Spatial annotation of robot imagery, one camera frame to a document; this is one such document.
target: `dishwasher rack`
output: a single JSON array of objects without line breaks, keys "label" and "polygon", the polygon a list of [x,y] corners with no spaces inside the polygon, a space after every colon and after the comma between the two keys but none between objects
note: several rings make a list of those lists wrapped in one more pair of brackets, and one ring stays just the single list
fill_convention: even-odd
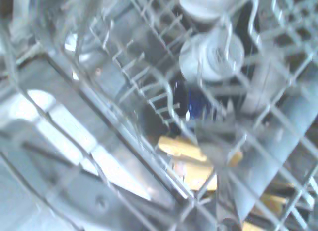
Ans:
[{"label": "dishwasher rack", "polygon": [[[280,3],[283,1],[284,8],[280,7]],[[95,20],[107,21],[108,26],[112,27],[112,18],[109,18],[109,12],[116,7],[117,3],[120,3],[121,0],[117,0],[116,3],[112,5],[111,8],[108,8],[101,16],[96,18]],[[79,80],[89,87],[105,105],[105,108],[109,110],[110,113],[116,117],[117,124],[124,124],[130,129],[133,136],[135,136],[136,141],[138,141],[140,145],[140,149],[145,149],[145,139],[140,134],[138,124],[135,124],[137,120],[134,117],[130,117],[127,115],[121,108],[120,104],[125,102],[125,99],[131,93],[137,92],[138,95],[143,98],[153,110],[162,120],[162,123],[169,127],[171,124],[177,124],[178,127],[182,130],[183,134],[192,141],[192,143],[197,144],[196,134],[191,131],[185,122],[178,116],[176,112],[176,108],[178,108],[178,104],[173,103],[173,93],[171,89],[171,85],[169,81],[173,78],[173,76],[179,72],[179,63],[178,57],[180,55],[180,48],[182,44],[188,40],[192,35],[198,33],[199,29],[196,28],[195,23],[191,21],[191,19],[187,15],[176,13],[177,8],[177,0],[130,0],[134,9],[140,14],[140,17],[145,21],[145,23],[150,28],[153,35],[157,38],[157,40],[162,44],[165,50],[165,56],[160,60],[156,65],[150,64],[145,59],[145,53],[142,52],[139,56],[135,56],[130,53],[129,48],[134,45],[134,39],[128,41],[128,43],[124,43],[116,38],[116,35],[110,34],[105,38],[99,38],[97,33],[94,33],[94,26],[89,28],[87,23],[82,23],[82,27],[79,27],[80,30],[90,30],[94,37],[98,41],[100,41],[100,47],[112,58],[115,66],[125,75],[128,79],[131,89],[128,90],[118,101],[114,101],[111,99],[106,92],[103,91],[101,87],[94,81],[94,79],[90,79],[87,76],[87,72],[82,69],[80,61],[76,56],[79,56],[77,52],[81,50],[80,42],[77,42],[77,46],[79,49],[75,51],[75,57],[70,56],[65,53],[65,51],[61,51],[61,54],[66,58],[66,60],[72,65],[74,72],[77,74]],[[261,157],[265,160],[264,164],[271,164],[271,167],[267,167],[267,169],[274,170],[273,175],[276,173],[280,173],[288,182],[294,184],[295,194],[292,196],[284,209],[284,212],[277,217],[260,199],[261,194],[264,192],[265,188],[273,178],[273,176],[269,175],[266,177],[266,171],[263,170],[260,173],[264,173],[263,175],[258,176],[259,178],[264,178],[264,183],[253,186],[250,183],[248,178],[241,177],[235,170],[227,169],[226,173],[229,176],[229,179],[234,184],[235,190],[233,190],[234,199],[237,200],[238,197],[241,198],[241,202],[236,203],[236,209],[238,213],[238,217],[240,221],[243,222],[246,219],[247,214],[255,206],[261,210],[266,217],[271,221],[273,225],[272,228],[274,230],[288,230],[285,226],[285,221],[289,214],[292,214],[297,221],[299,227],[306,230],[308,229],[307,221],[299,213],[295,204],[299,201],[299,199],[303,198],[310,205],[313,206],[315,199],[318,195],[317,184],[313,179],[313,176],[316,174],[318,170],[318,149],[314,144],[314,141],[307,138],[305,132],[308,127],[314,122],[317,113],[317,75],[310,74],[309,79],[314,85],[307,85],[302,83],[299,80],[299,77],[303,76],[304,71],[307,69],[309,64],[313,64],[318,66],[317,60],[317,34],[318,34],[318,21],[316,18],[317,8],[318,8],[318,0],[301,0],[299,2],[294,2],[294,0],[271,0],[271,8],[269,10],[272,11],[276,27],[270,28],[266,31],[258,32],[255,29],[255,18],[258,13],[258,8],[260,4],[260,0],[242,0],[237,4],[237,7],[233,8],[229,14],[224,14],[219,24],[225,26],[228,31],[228,39],[232,36],[233,26],[231,23],[230,16],[235,12],[239,11],[242,6],[247,3],[252,4],[252,12],[249,18],[248,31],[246,32],[254,42],[254,45],[257,48],[257,54],[253,54],[250,56],[246,56],[244,61],[244,66],[254,65],[258,63],[262,58],[268,56],[267,51],[264,49],[264,44],[266,41],[270,39],[274,39],[281,35],[287,35],[291,42],[288,45],[283,45],[280,47],[280,51],[284,53],[284,55],[292,56],[297,53],[304,53],[305,57],[302,62],[298,65],[295,71],[289,71],[289,69],[283,64],[275,64],[274,66],[277,68],[277,71],[281,73],[286,80],[286,86],[281,88],[279,93],[273,98],[266,98],[266,108],[262,113],[260,113],[256,118],[253,119],[253,125],[251,127],[246,127],[244,124],[241,124],[240,121],[235,121],[234,128],[237,129],[240,133],[240,139],[236,141],[236,144],[228,144],[225,140],[222,140],[219,137],[215,137],[215,139],[219,140],[220,144],[225,144],[224,149],[228,149],[231,147],[230,155],[233,155],[233,152],[238,148],[242,147],[245,143],[249,143],[255,150],[257,155],[254,157]],[[309,39],[304,39],[299,34],[298,29],[304,28],[309,34]],[[171,31],[176,31],[178,37],[174,40],[169,40],[166,35]],[[28,99],[36,108],[39,115],[48,121],[55,129],[57,129],[60,133],[62,133],[67,139],[69,139],[82,153],[83,157],[88,159],[96,168],[100,178],[106,184],[106,186],[111,189],[118,198],[127,206],[127,208],[144,224],[144,226],[148,230],[156,231],[159,230],[155,224],[145,215],[142,210],[138,209],[132,202],[127,199],[127,197],[117,189],[112,183],[110,183],[107,177],[104,175],[102,169],[99,164],[94,160],[93,156],[89,154],[74,138],[72,138],[71,134],[68,134],[63,128],[61,128],[51,117],[48,111],[44,111],[36,102],[32,99],[32,97],[23,90],[23,86],[19,82],[19,77],[16,68],[16,58],[14,55],[14,49],[12,44],[10,43],[11,39],[8,35],[5,28],[1,28],[1,37],[3,40],[3,44],[6,45],[5,51],[5,62],[8,70],[8,77],[10,78],[12,86],[16,88],[16,90],[21,93],[26,99]],[[43,47],[47,45],[43,42],[42,39],[39,39],[39,43],[42,43]],[[109,45],[116,45],[118,50],[115,53],[112,53],[108,50]],[[125,58],[125,63],[121,62],[120,58]],[[160,65],[164,64],[167,60],[172,60],[172,66],[166,71],[160,71]],[[133,75],[130,75],[130,71],[132,68],[140,68],[139,72]],[[239,72],[236,75],[238,81],[240,82],[240,86],[244,87],[246,91],[253,92],[255,95],[262,94],[262,91],[256,87],[253,87],[249,81],[249,78],[242,72]],[[152,78],[152,81],[155,81],[151,84],[143,85],[143,82],[147,78]],[[224,106],[215,98],[215,95],[209,90],[208,85],[206,85],[202,78],[198,78],[198,87],[202,90],[202,92],[206,95],[211,104],[215,107],[215,109],[226,118],[227,112]],[[298,97],[293,97],[292,95],[288,95],[288,90],[293,89],[298,92]],[[280,107],[277,106],[278,102],[284,97],[284,101],[286,102],[289,98],[289,107]],[[157,107],[156,103],[160,101],[166,104],[165,107]],[[303,111],[299,112],[299,106],[302,106]],[[268,115],[271,115],[274,121],[277,124],[280,124],[281,127],[284,127],[286,133],[290,134],[288,137],[290,139],[295,139],[295,141],[290,142],[290,147],[287,148],[290,151],[281,151],[284,155],[279,155],[274,153],[271,149],[274,149],[273,146],[266,147],[267,143],[263,143],[260,141],[257,136],[254,135],[254,132],[258,129],[259,126],[262,126],[265,123],[265,119]],[[302,146],[304,146],[307,151],[313,156],[315,159],[315,165],[310,168],[310,171],[306,174],[304,180],[299,181],[294,175],[283,166],[287,157],[292,152],[296,144],[300,142]],[[176,181],[175,185],[181,187],[181,189],[187,192],[187,200],[180,210],[180,213],[177,215],[177,219],[174,222],[170,223],[167,230],[174,231],[177,230],[179,225],[187,219],[189,214],[196,209],[200,212],[209,222],[211,222],[215,227],[219,227],[216,214],[209,211],[204,204],[209,202],[209,199],[204,198],[206,193],[206,188],[209,182],[217,175],[217,171],[213,170],[210,176],[204,183],[204,185],[195,193],[189,190],[186,185],[177,177],[176,174],[169,168],[169,165],[162,161],[158,154],[156,154],[156,148],[152,148],[154,156],[157,160],[160,160],[166,167],[167,172],[169,174],[172,173],[173,179]],[[30,185],[25,181],[23,176],[19,174],[19,172],[15,169],[12,164],[7,160],[3,153],[0,153],[2,159],[4,160],[6,167],[11,171],[14,177],[26,188],[28,192],[30,192],[35,198],[36,201],[43,206],[48,206],[57,216],[69,222],[75,230],[82,230],[76,223],[67,218],[66,214],[61,213],[56,210],[52,205],[51,201],[58,196],[58,194],[62,191],[63,187],[66,186],[71,180],[76,177],[82,169],[81,165],[75,166],[70,174],[66,174],[65,177],[57,182],[56,186],[52,188],[51,191],[47,194],[46,197],[42,197],[34,190]],[[308,191],[308,186],[311,186],[314,190],[314,195]]]}]

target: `dishwasher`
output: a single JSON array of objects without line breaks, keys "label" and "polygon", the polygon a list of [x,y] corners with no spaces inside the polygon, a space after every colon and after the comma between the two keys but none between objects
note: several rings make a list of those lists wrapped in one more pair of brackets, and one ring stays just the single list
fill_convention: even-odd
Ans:
[{"label": "dishwasher", "polygon": [[0,13],[1,230],[318,230],[318,0]]}]

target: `yellow object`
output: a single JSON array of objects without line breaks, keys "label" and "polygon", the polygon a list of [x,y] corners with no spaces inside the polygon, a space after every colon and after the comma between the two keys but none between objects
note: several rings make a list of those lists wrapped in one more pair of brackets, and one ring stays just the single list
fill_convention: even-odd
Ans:
[{"label": "yellow object", "polygon": [[[186,183],[191,190],[199,190],[213,170],[211,167],[200,167],[191,163],[185,163],[184,166],[186,171],[184,183]],[[216,189],[217,176],[215,175],[208,184],[207,190],[214,191]]]},{"label": "yellow object", "polygon": [[181,138],[169,138],[161,136],[158,141],[159,148],[173,156],[187,156],[195,160],[206,161],[207,157],[202,154],[199,147]]},{"label": "yellow object", "polygon": [[[263,194],[260,199],[264,203],[264,205],[266,205],[267,208],[269,208],[269,210],[277,216],[279,216],[283,212],[283,204],[286,203],[285,198]],[[264,215],[257,207],[254,207],[252,212],[259,215]]]},{"label": "yellow object", "polygon": [[242,230],[243,231],[264,231],[264,229],[262,229],[258,226],[255,226],[251,223],[248,223],[248,222],[244,222]]}]

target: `blue object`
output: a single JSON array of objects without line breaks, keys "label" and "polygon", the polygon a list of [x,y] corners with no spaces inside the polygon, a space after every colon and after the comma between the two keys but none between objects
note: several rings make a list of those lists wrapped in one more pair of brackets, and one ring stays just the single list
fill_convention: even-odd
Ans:
[{"label": "blue object", "polygon": [[176,112],[186,119],[207,119],[211,112],[211,104],[198,88],[188,86],[182,81],[174,85],[174,104],[180,103]]}]

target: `dish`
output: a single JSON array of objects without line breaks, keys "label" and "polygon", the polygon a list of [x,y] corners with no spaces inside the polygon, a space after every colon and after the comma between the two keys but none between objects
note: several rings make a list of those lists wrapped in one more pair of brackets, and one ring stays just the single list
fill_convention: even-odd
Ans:
[{"label": "dish", "polygon": [[202,79],[212,82],[231,78],[241,69],[244,60],[243,43],[237,35],[232,34],[229,58],[235,62],[233,70],[224,57],[226,39],[227,31],[217,27],[208,33],[197,34],[183,44],[179,63],[188,82],[196,83],[199,68],[202,69]]},{"label": "dish", "polygon": [[182,9],[194,20],[210,23],[224,11],[229,11],[240,0],[179,0]]}]

